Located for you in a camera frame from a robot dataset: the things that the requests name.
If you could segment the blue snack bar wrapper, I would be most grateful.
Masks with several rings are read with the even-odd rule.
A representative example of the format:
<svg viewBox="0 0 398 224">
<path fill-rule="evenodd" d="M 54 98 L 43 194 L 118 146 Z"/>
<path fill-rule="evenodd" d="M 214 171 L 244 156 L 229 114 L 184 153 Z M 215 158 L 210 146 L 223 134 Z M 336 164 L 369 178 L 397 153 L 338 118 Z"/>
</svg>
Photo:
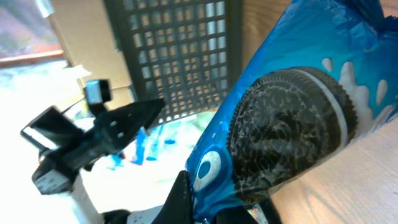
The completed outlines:
<svg viewBox="0 0 398 224">
<path fill-rule="evenodd" d="M 248 208 L 397 118 L 397 18 L 294 0 L 187 159 L 192 220 Z"/>
</svg>

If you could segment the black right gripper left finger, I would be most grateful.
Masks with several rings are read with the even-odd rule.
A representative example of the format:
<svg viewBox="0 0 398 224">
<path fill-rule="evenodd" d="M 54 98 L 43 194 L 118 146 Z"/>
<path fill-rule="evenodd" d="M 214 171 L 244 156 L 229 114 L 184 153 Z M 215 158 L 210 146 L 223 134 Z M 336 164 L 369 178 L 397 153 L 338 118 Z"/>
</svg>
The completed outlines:
<svg viewBox="0 0 398 224">
<path fill-rule="evenodd" d="M 181 170 L 152 224 L 193 224 L 193 204 L 188 173 Z"/>
</svg>

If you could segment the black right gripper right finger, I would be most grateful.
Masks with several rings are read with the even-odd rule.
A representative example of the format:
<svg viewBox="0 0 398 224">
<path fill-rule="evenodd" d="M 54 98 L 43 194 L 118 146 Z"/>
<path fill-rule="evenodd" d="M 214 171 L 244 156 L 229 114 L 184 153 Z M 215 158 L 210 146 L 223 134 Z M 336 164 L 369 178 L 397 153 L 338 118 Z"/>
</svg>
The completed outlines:
<svg viewBox="0 0 398 224">
<path fill-rule="evenodd" d="M 255 204 L 253 210 L 254 216 L 243 206 L 223 209 L 216 216 L 216 224 L 282 224 L 271 199 Z"/>
</svg>

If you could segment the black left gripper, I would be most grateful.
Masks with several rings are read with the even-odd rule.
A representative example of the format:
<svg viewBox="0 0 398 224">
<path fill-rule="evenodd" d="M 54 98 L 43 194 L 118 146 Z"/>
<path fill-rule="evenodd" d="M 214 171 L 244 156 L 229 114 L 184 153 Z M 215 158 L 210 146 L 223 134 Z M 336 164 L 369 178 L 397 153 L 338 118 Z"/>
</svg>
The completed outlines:
<svg viewBox="0 0 398 224">
<path fill-rule="evenodd" d="M 33 184 L 42 195 L 71 191 L 82 168 L 127 147 L 141 129 L 150 128 L 164 106 L 164 99 L 159 98 L 105 111 L 87 131 L 74 125 L 67 128 L 31 126 L 33 132 L 55 145 L 47 147 L 36 138 L 32 139 L 43 157 L 32 174 Z"/>
</svg>

